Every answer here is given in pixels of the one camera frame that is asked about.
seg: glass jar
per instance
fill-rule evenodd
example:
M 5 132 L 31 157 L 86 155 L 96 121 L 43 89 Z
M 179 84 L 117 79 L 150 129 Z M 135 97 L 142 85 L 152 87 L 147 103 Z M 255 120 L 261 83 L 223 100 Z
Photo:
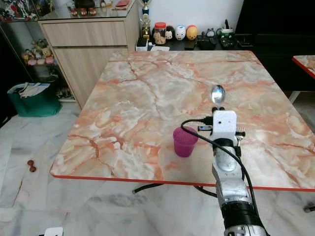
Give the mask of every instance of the glass jar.
M 156 42 L 156 44 L 162 45 L 166 43 L 165 31 L 165 22 L 157 22 L 154 24 L 154 41 Z

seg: wooden cabinet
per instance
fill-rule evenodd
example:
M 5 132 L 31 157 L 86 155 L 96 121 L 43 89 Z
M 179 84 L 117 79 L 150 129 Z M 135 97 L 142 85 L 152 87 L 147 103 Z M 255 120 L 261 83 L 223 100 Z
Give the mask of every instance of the wooden cabinet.
M 125 17 L 40 20 L 39 24 L 81 108 L 111 55 L 134 51 L 140 32 L 137 1 Z

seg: jar lid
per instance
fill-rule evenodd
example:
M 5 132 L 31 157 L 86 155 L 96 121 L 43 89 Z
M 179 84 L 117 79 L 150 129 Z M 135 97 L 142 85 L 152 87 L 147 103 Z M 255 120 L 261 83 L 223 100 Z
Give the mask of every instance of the jar lid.
M 166 28 L 166 23 L 165 22 L 156 22 L 154 24 L 155 29 L 164 29 Z

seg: white egg-shaped figure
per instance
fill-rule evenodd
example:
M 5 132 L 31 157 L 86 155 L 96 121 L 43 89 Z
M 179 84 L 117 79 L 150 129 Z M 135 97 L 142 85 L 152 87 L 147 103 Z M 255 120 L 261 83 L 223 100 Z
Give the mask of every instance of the white egg-shaped figure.
M 183 25 L 179 25 L 175 30 L 175 37 L 177 40 L 183 40 L 186 36 L 186 28 Z

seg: white wall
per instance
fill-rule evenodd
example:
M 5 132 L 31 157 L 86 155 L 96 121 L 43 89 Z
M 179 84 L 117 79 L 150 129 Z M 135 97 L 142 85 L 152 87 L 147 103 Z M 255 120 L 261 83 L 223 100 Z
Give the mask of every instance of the white wall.
M 224 26 L 225 19 L 235 29 L 243 0 L 152 0 L 150 9 L 151 30 L 155 22 L 166 22 L 176 27 L 196 25 L 199 33 L 207 28 Z

